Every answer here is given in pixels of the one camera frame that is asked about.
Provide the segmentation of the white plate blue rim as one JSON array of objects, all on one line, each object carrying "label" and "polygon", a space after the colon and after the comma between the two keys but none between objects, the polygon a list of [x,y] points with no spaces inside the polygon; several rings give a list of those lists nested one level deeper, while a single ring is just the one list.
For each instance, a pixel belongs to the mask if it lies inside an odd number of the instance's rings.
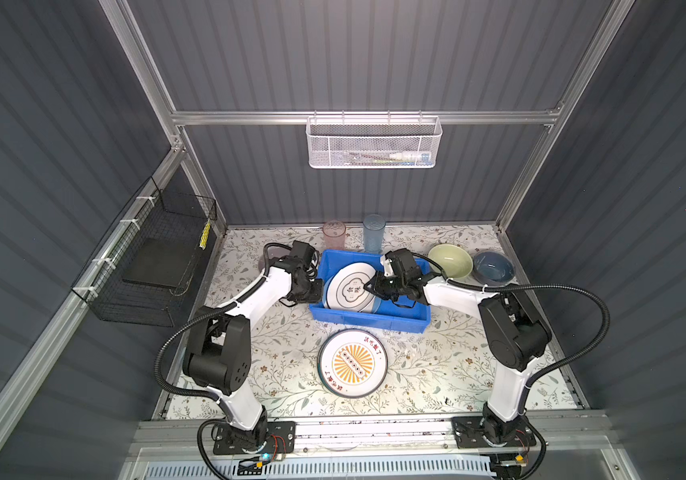
[{"label": "white plate blue rim", "polygon": [[373,313],[379,298],[365,289],[376,275],[376,269],[363,262],[342,268],[329,281],[324,298],[325,307],[358,313]]}]

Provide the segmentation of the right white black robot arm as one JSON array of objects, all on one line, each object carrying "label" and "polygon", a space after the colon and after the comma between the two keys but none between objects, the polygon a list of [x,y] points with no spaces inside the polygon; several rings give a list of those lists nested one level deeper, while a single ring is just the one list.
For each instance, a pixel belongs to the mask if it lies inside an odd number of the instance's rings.
[{"label": "right white black robot arm", "polygon": [[526,403],[538,360],[552,340],[552,332],[533,302],[517,285],[489,287],[462,283],[448,276],[436,262],[422,271],[417,255],[408,249],[386,253],[382,269],[365,290],[389,301],[401,297],[481,320],[490,352],[496,361],[492,393],[482,410],[478,430],[493,447],[502,447],[525,427]]}]

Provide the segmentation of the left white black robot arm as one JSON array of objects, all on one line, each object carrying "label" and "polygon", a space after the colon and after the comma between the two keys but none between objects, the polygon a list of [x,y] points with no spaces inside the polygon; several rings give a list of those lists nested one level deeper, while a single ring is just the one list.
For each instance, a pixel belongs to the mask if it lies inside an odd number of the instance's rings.
[{"label": "left white black robot arm", "polygon": [[264,246],[263,271],[247,288],[216,308],[197,312],[207,319],[189,334],[182,370],[221,408],[226,420],[223,436],[236,448],[256,451],[268,436],[266,408],[248,383],[252,329],[276,303],[319,302],[319,262],[319,252],[306,242],[270,242]]}]

